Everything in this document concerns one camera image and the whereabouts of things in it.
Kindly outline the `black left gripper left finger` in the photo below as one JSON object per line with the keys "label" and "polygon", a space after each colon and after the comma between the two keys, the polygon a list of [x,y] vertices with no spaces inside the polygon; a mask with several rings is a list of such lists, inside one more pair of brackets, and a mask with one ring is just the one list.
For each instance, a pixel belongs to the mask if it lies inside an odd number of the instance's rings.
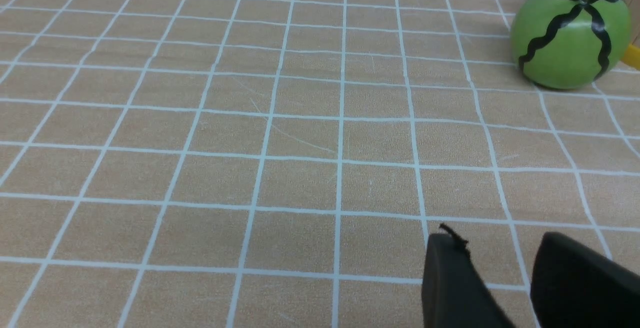
{"label": "black left gripper left finger", "polygon": [[425,328],[514,328],[473,265],[468,241],[441,223],[429,235],[422,279]]}

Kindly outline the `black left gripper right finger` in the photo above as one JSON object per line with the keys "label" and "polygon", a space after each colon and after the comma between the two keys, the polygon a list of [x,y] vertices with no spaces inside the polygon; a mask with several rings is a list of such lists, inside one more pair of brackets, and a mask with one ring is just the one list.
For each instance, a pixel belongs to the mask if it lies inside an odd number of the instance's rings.
{"label": "black left gripper right finger", "polygon": [[640,278],[559,232],[535,255],[530,300],[542,328],[637,328]]}

